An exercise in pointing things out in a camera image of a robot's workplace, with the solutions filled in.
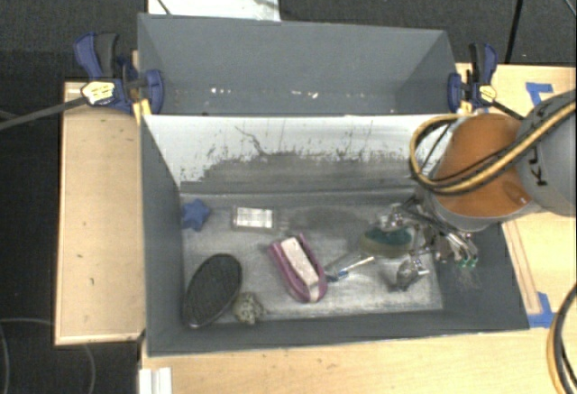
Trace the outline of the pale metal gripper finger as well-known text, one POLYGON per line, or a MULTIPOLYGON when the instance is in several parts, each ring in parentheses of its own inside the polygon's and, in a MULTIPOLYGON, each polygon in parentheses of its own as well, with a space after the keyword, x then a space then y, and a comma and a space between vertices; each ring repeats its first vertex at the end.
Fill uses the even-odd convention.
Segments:
POLYGON ((411 285, 429 274, 429 269, 419 257, 409 257, 398 267, 396 288, 406 291, 411 285))
POLYGON ((400 233, 407 230, 404 217, 396 208, 391 208, 387 214, 380 216, 378 227, 385 234, 400 233))

